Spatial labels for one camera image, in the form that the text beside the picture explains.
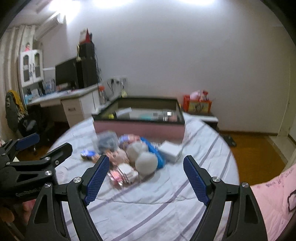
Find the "clear plastic packet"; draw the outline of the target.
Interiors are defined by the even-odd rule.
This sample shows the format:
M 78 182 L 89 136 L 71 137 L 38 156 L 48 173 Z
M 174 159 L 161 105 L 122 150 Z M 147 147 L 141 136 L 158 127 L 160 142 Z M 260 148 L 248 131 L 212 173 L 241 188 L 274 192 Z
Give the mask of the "clear plastic packet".
M 113 131 L 104 131 L 96 133 L 92 138 L 94 149 L 99 154 L 105 153 L 106 151 L 114 151 L 119 147 L 119 141 L 117 134 Z

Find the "white plush toy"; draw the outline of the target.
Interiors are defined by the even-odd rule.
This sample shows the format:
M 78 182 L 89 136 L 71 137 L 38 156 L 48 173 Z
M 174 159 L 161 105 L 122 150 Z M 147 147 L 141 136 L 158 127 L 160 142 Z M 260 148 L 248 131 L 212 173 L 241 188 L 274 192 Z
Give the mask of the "white plush toy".
M 147 176 L 154 173 L 158 166 L 158 158 L 149 152 L 147 144 L 137 141 L 128 145 L 126 154 L 138 173 Z

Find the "chair with dark clothes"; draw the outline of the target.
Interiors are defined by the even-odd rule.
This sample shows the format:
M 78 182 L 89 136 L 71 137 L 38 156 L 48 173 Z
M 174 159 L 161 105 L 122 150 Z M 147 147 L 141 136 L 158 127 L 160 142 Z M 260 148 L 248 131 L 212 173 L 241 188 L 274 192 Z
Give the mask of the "chair with dark clothes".
M 37 122 L 30 118 L 15 90 L 9 90 L 6 93 L 5 109 L 8 127 L 14 133 L 26 137 L 38 132 Z

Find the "blue patterned flat box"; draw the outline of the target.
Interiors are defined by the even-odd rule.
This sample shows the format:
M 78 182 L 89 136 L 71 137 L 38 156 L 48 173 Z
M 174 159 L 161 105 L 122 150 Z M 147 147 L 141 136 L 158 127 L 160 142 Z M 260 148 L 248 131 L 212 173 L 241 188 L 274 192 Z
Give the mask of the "blue patterned flat box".
M 95 155 L 96 155 L 96 152 L 90 151 L 90 150 L 83 150 L 80 153 L 81 158 L 84 160 L 92 160 L 95 157 Z

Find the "pink quilt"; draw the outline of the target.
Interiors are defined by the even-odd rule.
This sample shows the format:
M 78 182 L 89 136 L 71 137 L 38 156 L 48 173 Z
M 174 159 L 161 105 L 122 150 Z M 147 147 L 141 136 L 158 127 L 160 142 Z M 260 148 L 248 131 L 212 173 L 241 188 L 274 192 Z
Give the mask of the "pink quilt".
M 268 240 L 276 240 L 295 212 L 295 165 L 268 182 L 251 186 Z

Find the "small baby doll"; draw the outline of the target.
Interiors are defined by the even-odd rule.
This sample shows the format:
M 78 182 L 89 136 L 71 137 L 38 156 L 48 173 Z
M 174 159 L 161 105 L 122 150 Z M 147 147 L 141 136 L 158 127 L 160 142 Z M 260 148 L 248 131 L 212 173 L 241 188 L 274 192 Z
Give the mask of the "small baby doll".
M 112 164 L 112 166 L 118 166 L 123 163 L 130 163 L 126 152 L 121 148 L 117 148 L 114 151 L 106 150 L 102 154 L 106 155 L 109 158 L 109 161 Z

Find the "white glass-door cabinet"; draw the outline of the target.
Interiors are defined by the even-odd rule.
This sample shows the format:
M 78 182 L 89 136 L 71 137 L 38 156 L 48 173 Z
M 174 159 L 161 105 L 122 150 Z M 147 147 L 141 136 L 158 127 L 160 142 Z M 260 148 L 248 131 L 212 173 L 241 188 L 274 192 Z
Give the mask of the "white glass-door cabinet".
M 22 52 L 19 55 L 18 61 L 21 87 L 44 80 L 42 50 Z

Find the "orange cap water bottle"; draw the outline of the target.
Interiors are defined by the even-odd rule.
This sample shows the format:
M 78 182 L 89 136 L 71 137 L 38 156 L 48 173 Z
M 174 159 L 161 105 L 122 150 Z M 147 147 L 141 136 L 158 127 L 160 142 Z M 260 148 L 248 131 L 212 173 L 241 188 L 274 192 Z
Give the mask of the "orange cap water bottle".
M 105 87 L 103 85 L 100 85 L 98 87 L 98 94 L 99 94 L 99 103 L 101 105 L 104 105 L 107 103 L 107 96 L 105 92 Z

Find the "black computer monitor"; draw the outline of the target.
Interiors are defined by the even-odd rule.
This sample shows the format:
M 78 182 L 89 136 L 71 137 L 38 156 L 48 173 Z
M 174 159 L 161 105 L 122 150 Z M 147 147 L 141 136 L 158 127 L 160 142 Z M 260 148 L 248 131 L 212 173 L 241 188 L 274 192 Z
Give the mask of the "black computer monitor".
M 56 86 L 67 84 L 67 88 L 75 89 L 77 80 L 76 58 L 69 59 L 55 66 Z

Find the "white striped tablecloth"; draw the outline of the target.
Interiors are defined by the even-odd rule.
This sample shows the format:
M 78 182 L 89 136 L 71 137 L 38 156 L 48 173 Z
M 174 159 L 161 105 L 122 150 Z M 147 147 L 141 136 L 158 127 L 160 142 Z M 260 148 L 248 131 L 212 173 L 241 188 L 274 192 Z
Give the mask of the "white striped tablecloth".
M 224 139 L 197 117 L 184 118 L 182 156 L 191 155 L 211 176 L 238 184 L 236 161 Z M 106 178 L 88 211 L 103 240 L 189 240 L 205 206 L 197 200 L 179 159 L 123 188 L 115 188 Z

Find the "yellow snack bag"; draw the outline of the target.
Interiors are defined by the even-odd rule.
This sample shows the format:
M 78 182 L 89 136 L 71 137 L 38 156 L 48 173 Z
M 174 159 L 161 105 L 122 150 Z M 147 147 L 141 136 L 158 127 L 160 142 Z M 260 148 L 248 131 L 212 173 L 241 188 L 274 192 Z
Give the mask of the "yellow snack bag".
M 127 97 L 127 92 L 123 89 L 123 90 L 121 90 L 121 97 L 122 98 L 126 98 Z

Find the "pink black storage box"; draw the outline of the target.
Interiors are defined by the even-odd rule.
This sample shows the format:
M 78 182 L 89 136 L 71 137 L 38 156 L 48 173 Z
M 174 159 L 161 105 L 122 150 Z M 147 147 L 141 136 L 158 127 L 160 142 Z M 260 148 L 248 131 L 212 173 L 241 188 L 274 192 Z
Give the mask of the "pink black storage box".
M 96 133 L 113 131 L 118 136 L 134 134 L 177 141 L 185 134 L 185 120 L 175 98 L 117 98 L 92 117 Z

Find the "low black white cabinet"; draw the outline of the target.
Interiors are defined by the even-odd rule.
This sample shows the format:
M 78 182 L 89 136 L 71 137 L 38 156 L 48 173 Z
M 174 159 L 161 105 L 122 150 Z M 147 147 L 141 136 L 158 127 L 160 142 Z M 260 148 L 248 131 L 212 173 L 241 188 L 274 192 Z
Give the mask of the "low black white cabinet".
M 203 121 L 204 123 L 206 123 L 208 126 L 210 126 L 215 131 L 218 130 L 218 122 L 219 122 L 219 119 L 216 116 L 214 116 L 213 114 L 211 114 L 211 113 L 193 114 L 193 113 L 183 112 L 183 117 L 186 120 L 189 117 L 195 118 L 196 120 Z

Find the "red white calendar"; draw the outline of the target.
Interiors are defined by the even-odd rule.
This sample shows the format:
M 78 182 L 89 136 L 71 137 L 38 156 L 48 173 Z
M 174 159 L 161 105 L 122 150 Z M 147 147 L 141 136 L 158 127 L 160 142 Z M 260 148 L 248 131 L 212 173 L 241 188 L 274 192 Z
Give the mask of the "red white calendar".
M 91 43 L 92 33 L 88 29 L 84 29 L 80 32 L 79 44 Z

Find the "wall power strip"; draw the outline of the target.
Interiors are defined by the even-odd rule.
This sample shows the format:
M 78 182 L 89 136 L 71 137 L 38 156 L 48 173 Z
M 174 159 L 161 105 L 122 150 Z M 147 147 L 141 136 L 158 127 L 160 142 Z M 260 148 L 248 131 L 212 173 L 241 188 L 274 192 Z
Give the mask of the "wall power strip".
M 114 76 L 109 78 L 110 84 L 113 84 L 113 85 L 125 86 L 127 84 L 127 81 L 128 81 L 127 76 Z

